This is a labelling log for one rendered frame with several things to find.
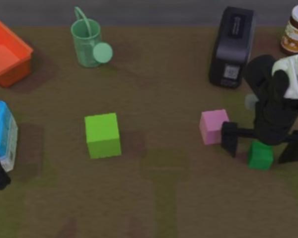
gray wall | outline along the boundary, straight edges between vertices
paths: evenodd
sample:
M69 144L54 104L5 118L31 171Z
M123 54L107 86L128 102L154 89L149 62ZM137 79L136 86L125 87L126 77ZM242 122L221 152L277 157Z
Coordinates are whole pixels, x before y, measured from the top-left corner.
M69 25L79 5L103 25L218 24L223 9L253 9L259 25L285 25L298 0L0 0L0 20L16 25Z

pink cube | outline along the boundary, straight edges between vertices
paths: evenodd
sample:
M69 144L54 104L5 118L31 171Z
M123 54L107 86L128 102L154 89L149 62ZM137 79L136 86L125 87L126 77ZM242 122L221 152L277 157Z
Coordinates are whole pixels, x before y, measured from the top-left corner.
M221 128L224 121L229 121L226 110L202 112L200 132L206 145L221 142Z

green block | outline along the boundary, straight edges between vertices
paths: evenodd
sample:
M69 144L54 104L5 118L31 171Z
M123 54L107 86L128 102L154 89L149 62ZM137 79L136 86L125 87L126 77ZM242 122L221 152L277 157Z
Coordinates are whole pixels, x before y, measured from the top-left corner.
M85 117L86 142L92 159L121 155L115 113Z
M273 148L253 141L248 154L248 166L252 169L269 170L273 164Z

toy wing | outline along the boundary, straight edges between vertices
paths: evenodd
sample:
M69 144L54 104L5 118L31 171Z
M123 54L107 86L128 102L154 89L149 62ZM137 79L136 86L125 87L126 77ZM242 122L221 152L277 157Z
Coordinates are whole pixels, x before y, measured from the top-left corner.
M272 75L278 70L284 71L289 78L289 87L284 98L298 99L298 55L276 61L272 69Z

watering can handle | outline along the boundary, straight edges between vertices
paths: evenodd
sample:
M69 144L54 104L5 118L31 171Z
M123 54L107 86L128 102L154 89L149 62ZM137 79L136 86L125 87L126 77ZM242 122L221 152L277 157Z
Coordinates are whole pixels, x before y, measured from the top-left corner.
M76 16L77 20L80 20L81 18L84 20L84 22L86 24L86 27L87 27L87 30L88 30L88 34L89 34L89 36L91 36L92 35L91 34L91 27L90 27L90 24L89 24L89 21L88 21L87 17L83 13L83 11L78 6L76 6L74 8L74 12L75 12L75 16Z

